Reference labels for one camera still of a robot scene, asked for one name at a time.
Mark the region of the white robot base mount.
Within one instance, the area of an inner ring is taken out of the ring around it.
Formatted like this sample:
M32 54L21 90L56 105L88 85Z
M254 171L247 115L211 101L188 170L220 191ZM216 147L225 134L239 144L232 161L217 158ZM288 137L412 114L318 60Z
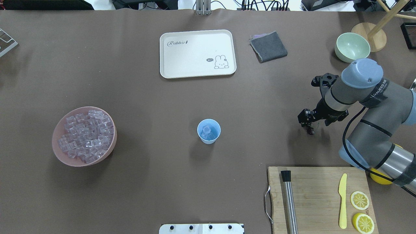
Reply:
M205 223L205 224L164 224L159 234L244 234L244 224Z

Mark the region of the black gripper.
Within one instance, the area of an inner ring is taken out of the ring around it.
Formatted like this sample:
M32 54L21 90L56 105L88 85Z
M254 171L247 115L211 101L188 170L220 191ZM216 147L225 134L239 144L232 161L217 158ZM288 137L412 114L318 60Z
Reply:
M332 91L333 84L337 81L338 75L325 73L321 76L315 76L311 81L311 86L319 87L321 100L316 108L303 109L298 115L298 122L301 127L311 127L316 120L324 119L326 126L336 121L342 121L348 116L349 103L341 102L337 99Z

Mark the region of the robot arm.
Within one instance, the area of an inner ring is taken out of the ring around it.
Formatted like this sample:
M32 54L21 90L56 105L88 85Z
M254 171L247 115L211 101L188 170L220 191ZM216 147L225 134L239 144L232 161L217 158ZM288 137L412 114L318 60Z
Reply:
M415 196L415 154L390 141L401 125L415 124L415 89L406 89L384 77L382 67L370 58L351 62L341 75L324 74L311 81L321 99L312 111L304 109L298 122L314 134L312 123L326 126L344 120L356 102L364 113L349 136L348 122L339 156L358 169L372 172Z

